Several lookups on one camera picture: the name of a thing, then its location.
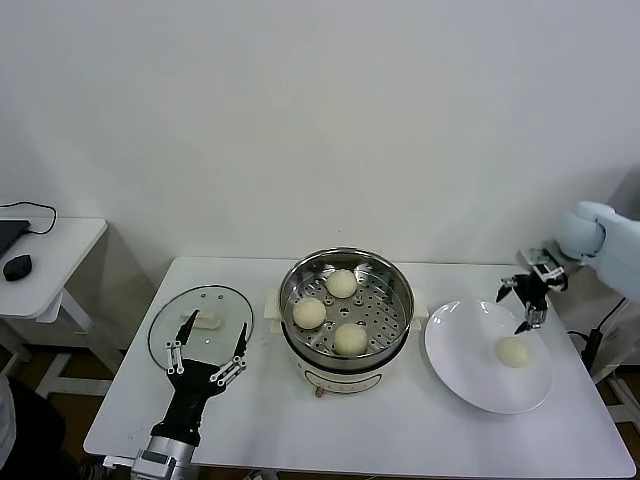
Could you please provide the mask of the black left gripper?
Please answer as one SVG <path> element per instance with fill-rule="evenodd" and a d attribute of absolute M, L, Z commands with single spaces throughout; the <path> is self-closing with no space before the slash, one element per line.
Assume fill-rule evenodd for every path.
<path fill-rule="evenodd" d="M 233 356 L 223 366 L 182 359 L 182 347 L 193 330 L 199 310 L 194 310 L 165 346 L 166 373 L 174 391 L 164 418 L 151 429 L 152 437 L 199 445 L 202 414 L 207 401 L 220 394 L 218 385 L 229 385 L 245 369 L 248 324 L 244 323 Z"/>

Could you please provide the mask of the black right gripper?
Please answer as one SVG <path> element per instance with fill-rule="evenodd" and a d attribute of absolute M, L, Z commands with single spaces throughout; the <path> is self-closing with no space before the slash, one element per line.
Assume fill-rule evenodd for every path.
<path fill-rule="evenodd" d="M 517 285 L 517 297 L 525 307 L 525 315 L 522 323 L 514 331 L 521 334 L 531 330 L 539 329 L 546 319 L 546 294 L 548 286 L 535 274 L 518 274 L 500 280 L 500 285 L 496 294 L 496 302 L 505 299 Z"/>

